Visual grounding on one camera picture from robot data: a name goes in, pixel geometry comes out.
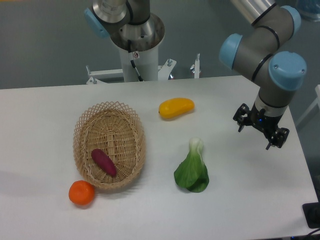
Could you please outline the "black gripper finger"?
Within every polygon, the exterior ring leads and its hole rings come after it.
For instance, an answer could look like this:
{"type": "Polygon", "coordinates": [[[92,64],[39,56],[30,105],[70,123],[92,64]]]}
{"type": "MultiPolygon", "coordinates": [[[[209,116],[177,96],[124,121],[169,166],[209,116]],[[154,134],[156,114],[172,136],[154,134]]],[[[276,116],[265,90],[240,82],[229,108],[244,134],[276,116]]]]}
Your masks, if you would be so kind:
{"type": "Polygon", "coordinates": [[[290,130],[284,127],[277,127],[276,129],[268,130],[265,133],[265,138],[268,140],[266,150],[269,150],[270,147],[282,148],[289,136],[290,130]]]}
{"type": "Polygon", "coordinates": [[[250,114],[251,110],[245,103],[237,109],[232,119],[237,122],[238,132],[241,132],[245,126],[251,125],[250,114]]]}

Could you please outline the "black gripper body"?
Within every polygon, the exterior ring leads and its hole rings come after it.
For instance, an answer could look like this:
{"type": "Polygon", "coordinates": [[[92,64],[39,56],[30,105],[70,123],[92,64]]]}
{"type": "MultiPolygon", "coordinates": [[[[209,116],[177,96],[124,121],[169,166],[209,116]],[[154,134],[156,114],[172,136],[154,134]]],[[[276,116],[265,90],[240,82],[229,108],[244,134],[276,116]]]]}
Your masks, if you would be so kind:
{"type": "Polygon", "coordinates": [[[248,113],[250,124],[262,132],[265,137],[274,137],[280,128],[280,108],[271,106],[263,102],[261,99],[256,99],[251,110],[248,113]]]}

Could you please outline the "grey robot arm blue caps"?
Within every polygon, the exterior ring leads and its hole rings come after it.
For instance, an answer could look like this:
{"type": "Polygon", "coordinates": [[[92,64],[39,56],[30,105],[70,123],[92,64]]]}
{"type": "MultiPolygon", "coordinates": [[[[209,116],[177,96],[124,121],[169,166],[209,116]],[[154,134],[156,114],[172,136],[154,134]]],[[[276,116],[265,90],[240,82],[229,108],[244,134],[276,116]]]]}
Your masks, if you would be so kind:
{"type": "MultiPolygon", "coordinates": [[[[278,123],[303,84],[307,64],[297,53],[280,47],[299,30],[300,14],[273,0],[235,0],[233,5],[254,31],[247,37],[231,34],[218,58],[259,87],[253,106],[241,105],[233,119],[240,129],[251,126],[262,132],[269,147],[281,148],[289,130],[278,123]]],[[[84,18],[98,37],[110,38],[118,48],[126,82],[169,78],[169,66],[158,67],[165,27],[151,13],[148,0],[95,0],[84,10],[84,18]]]]}

